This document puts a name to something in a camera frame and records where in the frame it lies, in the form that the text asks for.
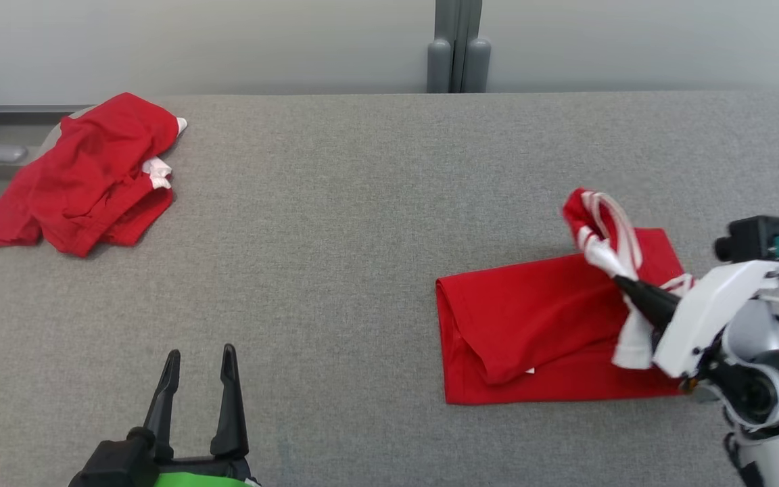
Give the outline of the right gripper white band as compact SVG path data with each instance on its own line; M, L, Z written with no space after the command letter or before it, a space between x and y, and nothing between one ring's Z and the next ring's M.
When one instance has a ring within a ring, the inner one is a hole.
M671 378L690 377L697 372L702 353L745 302L761 289L779 286L779 262L747 261L711 269L681 299L625 275L615 275L614 282L654 330L665 331L653 352L653 364Z

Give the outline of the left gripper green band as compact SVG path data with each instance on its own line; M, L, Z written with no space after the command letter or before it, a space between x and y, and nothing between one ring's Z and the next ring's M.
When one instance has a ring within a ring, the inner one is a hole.
M173 398L179 388L181 354L167 355L143 428L154 435L151 452L160 475L155 486L259 486L246 456L250 452L242 400L240 371L234 345L225 344L220 364L222 400L216 435L210 443L213 456L173 459L170 445Z

